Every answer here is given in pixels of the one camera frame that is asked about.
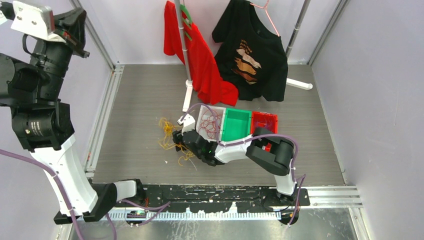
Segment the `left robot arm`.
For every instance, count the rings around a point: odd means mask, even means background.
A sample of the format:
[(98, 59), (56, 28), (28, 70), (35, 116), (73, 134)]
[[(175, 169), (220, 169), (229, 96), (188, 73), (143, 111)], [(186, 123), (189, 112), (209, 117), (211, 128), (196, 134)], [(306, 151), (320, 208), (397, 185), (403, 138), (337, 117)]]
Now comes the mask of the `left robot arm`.
[(29, 62), (1, 54), (0, 105), (10, 109), (12, 130), (30, 152), (29, 161), (49, 178), (59, 202), (58, 225), (80, 217), (97, 222), (119, 201), (138, 207), (146, 200), (139, 179), (90, 182), (74, 147), (71, 107), (59, 94), (71, 58), (90, 55), (85, 50), (86, 17), (81, 7), (55, 15), (48, 6), (0, 3), (0, 21), (12, 21), (11, 28), (22, 33), (23, 50), (28, 51), (28, 37), (36, 40)]

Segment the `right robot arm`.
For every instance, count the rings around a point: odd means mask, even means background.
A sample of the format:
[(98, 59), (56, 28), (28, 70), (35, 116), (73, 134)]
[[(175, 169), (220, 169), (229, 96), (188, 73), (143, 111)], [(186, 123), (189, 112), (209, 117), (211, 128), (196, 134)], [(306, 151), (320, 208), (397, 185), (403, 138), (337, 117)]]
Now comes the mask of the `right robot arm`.
[(281, 204), (288, 206), (297, 199), (294, 161), (299, 145), (287, 135), (258, 127), (244, 138), (218, 142), (206, 140), (196, 130), (175, 130), (172, 140), (178, 151), (185, 148), (212, 167), (251, 160), (274, 176), (277, 198)]

